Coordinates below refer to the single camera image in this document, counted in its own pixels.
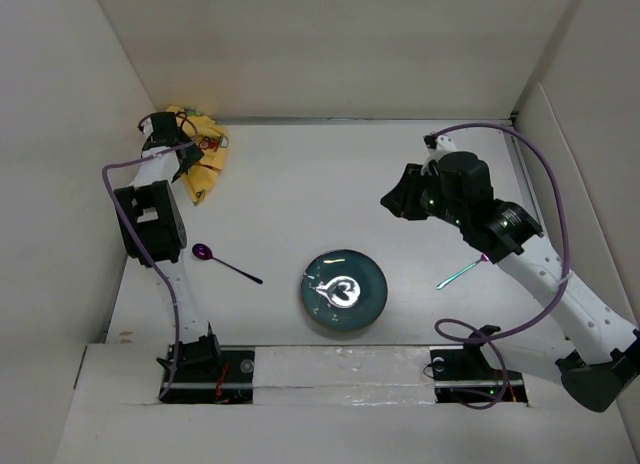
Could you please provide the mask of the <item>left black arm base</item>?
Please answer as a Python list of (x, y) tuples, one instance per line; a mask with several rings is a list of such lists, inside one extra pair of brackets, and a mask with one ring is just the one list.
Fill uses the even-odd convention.
[(223, 347), (221, 363), (182, 366), (169, 384), (170, 371), (162, 364), (159, 400), (165, 404), (244, 405), (253, 402), (254, 348)]

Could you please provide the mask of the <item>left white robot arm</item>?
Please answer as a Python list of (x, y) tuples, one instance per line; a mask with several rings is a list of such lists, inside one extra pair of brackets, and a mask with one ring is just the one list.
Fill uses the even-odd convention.
[(128, 256), (154, 273), (159, 295), (173, 325), (175, 343), (159, 363), (166, 370), (189, 368), (201, 380), (222, 371), (222, 355), (210, 323), (203, 316), (186, 276), (187, 232), (172, 184), (203, 157), (187, 131), (188, 114), (164, 111), (141, 119), (145, 137), (133, 181), (108, 187)]

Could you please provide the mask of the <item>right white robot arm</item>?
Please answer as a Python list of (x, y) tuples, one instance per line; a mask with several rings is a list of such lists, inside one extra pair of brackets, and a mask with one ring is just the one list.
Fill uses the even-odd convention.
[(584, 408), (602, 413), (639, 376), (639, 330), (617, 314), (556, 252), (542, 226), (520, 205), (495, 198), (488, 165), (460, 151), (443, 132), (424, 138), (429, 156), (405, 167), (381, 205), (397, 218), (436, 218), (518, 282), (542, 307), (512, 330), (471, 327), (460, 339), (473, 377), (495, 369), (560, 385)]

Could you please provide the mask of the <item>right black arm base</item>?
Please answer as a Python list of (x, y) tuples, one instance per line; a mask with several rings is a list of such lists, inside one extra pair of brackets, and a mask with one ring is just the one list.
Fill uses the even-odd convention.
[(468, 339), (493, 336), (501, 331), (500, 327), (475, 328), (447, 318), (443, 324), (463, 327), (469, 335), (454, 345), (429, 347), (422, 374), (434, 384), (437, 403), (455, 403), (475, 410), (487, 410), (498, 403), (529, 404), (522, 374), (504, 370), (501, 362), (490, 364), (484, 356), (483, 351), (496, 356), (492, 343), (467, 343)]

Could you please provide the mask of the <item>yellow car print cloth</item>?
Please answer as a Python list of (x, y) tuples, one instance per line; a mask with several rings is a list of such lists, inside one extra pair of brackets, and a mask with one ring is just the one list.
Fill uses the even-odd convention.
[(224, 169), (229, 133), (213, 118), (195, 109), (171, 105), (166, 110), (175, 114), (178, 126), (202, 152), (202, 156), (182, 177), (192, 203), (198, 206), (211, 193)]

